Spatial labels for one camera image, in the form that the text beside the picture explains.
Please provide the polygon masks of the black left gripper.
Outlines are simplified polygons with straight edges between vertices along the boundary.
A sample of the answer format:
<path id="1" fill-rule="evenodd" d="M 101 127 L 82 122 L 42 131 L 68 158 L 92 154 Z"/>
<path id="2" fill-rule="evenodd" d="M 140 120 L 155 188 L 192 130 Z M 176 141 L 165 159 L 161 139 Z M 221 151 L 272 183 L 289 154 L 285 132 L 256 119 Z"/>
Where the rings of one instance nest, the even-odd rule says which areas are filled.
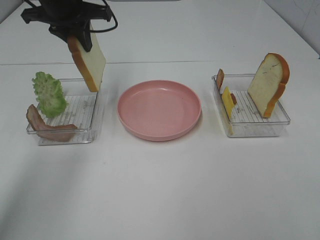
<path id="1" fill-rule="evenodd" d="M 75 35 L 83 49 L 92 49 L 91 33 L 106 33 L 111 28 L 94 30 L 92 20 L 110 22 L 112 10 L 106 1 L 103 4 L 84 0 L 41 0 L 39 6 L 27 0 L 31 7 L 22 11 L 21 17 L 26 24 L 42 22 L 50 25 L 49 31 L 57 36 Z"/>

